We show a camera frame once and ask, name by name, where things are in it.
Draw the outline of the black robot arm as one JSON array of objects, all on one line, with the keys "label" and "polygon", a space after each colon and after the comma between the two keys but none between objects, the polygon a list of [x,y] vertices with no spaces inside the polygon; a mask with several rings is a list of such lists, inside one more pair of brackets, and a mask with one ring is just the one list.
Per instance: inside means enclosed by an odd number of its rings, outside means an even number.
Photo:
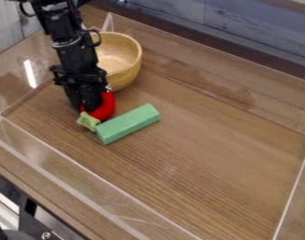
[{"label": "black robot arm", "polygon": [[53,65],[53,81],[65,89],[76,109],[94,111],[104,103],[108,91],[108,71],[98,66],[96,48],[102,37],[94,42],[92,33],[97,30],[82,27],[76,0],[17,0],[26,17],[37,17],[45,34],[52,37],[60,65]]}]

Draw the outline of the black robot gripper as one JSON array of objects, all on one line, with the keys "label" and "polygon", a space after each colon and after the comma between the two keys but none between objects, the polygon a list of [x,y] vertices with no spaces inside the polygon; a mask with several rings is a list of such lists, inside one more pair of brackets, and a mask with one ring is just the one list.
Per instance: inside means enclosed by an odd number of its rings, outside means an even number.
[{"label": "black robot gripper", "polygon": [[109,92],[108,71],[98,66],[96,48],[102,43],[92,38],[92,32],[53,32],[52,47],[60,64],[52,66],[54,83],[61,85],[72,105],[80,109],[81,103],[88,112],[102,104],[102,92]]}]

